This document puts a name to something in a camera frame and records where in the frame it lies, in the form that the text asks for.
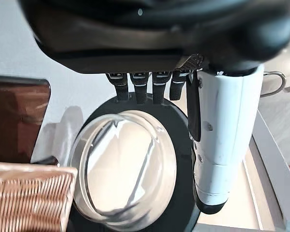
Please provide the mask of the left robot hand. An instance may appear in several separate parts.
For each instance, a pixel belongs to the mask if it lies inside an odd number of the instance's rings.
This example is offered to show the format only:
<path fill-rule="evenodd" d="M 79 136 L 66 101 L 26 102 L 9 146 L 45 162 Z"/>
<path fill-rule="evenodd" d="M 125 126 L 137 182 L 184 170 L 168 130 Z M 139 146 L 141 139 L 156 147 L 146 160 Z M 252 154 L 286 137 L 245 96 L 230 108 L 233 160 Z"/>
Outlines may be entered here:
<path fill-rule="evenodd" d="M 105 73 L 126 99 L 127 79 L 152 73 L 186 83 L 199 210 L 229 198 L 252 134 L 263 64 L 290 42 L 290 0 L 21 0 L 36 43 L 83 74 Z"/>

